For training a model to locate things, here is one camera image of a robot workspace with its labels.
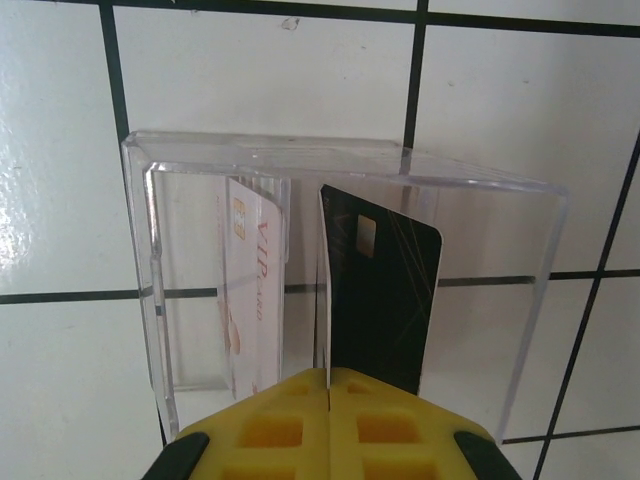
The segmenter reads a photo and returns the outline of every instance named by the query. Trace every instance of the clear acrylic box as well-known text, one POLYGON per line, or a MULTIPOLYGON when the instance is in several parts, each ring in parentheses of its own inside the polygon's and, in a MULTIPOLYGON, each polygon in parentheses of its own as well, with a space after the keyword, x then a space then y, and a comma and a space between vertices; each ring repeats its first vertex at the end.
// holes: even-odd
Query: clear acrylic box
POLYGON ((214 182, 261 185, 284 212, 281 378, 314 366, 318 190, 439 229, 420 396, 503 438, 567 210, 563 188, 391 142, 137 132, 123 143, 151 384, 169 440, 231 405, 214 182))

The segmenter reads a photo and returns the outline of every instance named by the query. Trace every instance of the ceramic tile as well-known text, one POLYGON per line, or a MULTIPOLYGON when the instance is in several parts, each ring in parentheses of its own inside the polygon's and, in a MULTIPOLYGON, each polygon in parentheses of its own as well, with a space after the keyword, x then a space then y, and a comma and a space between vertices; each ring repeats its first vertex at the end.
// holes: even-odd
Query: ceramic tile
POLYGON ((440 288, 420 396, 497 433, 524 331, 530 285, 440 288))
POLYGON ((631 184, 613 241, 608 270, 640 268, 640 175, 631 184))
POLYGON ((0 5, 0 290, 133 288, 97 6, 0 5))
POLYGON ((136 300, 0 306, 2 478, 140 478, 161 449, 136 300))
MULTIPOLYGON (((571 205, 553 269, 595 269, 637 135, 636 43, 429 27, 416 146, 566 186, 571 205)), ((536 211, 525 221, 515 207, 478 205, 466 219, 482 234, 484 263, 465 257, 450 270, 527 270, 544 223, 536 211)))
POLYGON ((549 282, 506 438, 547 433, 590 289, 591 280, 549 282))
POLYGON ((638 478, 640 432, 553 440, 540 480, 638 478))
POLYGON ((500 447, 507 460, 511 462, 522 480, 532 480, 536 471, 542 442, 520 443, 515 445, 503 445, 500 447))
MULTIPOLYGON (((302 18, 290 31, 277 16, 131 8, 116 19, 132 130, 402 139, 410 25, 302 18)), ((290 284, 315 278, 317 192, 296 188, 292 232, 305 241, 290 284)), ((191 280, 211 276, 201 269, 191 280)))
POLYGON ((605 279, 556 433, 640 425, 640 278, 605 279))
POLYGON ((571 22, 640 24, 640 12, 633 0, 431 0, 432 12, 539 18, 571 22))

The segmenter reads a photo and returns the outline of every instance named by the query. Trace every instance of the black card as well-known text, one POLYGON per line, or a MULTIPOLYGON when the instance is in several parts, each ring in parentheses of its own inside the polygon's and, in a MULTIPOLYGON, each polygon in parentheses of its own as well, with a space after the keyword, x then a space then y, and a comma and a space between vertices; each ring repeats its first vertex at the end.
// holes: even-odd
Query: black card
POLYGON ((442 237, 334 187, 320 192, 331 275, 331 366, 417 394, 442 237))

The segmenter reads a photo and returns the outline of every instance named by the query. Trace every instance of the black rubber corner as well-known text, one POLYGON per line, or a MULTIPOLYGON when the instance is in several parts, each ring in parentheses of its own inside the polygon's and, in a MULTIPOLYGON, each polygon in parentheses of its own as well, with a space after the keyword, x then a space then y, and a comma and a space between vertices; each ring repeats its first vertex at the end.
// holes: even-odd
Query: black rubber corner
POLYGON ((478 480, 522 480, 491 440, 471 432, 456 432, 453 438, 478 480))
POLYGON ((206 433, 196 432, 167 445, 142 480, 189 480, 209 444, 206 433))

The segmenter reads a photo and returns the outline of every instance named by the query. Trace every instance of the square hole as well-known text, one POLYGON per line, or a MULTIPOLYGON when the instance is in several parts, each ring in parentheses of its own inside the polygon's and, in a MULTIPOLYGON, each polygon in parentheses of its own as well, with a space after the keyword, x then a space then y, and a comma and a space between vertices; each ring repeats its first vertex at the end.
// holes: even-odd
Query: square hole
POLYGON ((364 480, 438 480, 436 468, 423 460, 363 461, 364 480))
POLYGON ((259 415, 249 419, 240 437, 245 448, 297 447, 302 444, 302 418, 259 415))
POLYGON ((358 415, 360 443, 418 443, 420 437, 414 419, 399 412, 358 415))
POLYGON ((223 480, 295 480, 293 467, 228 467, 222 473, 223 480))

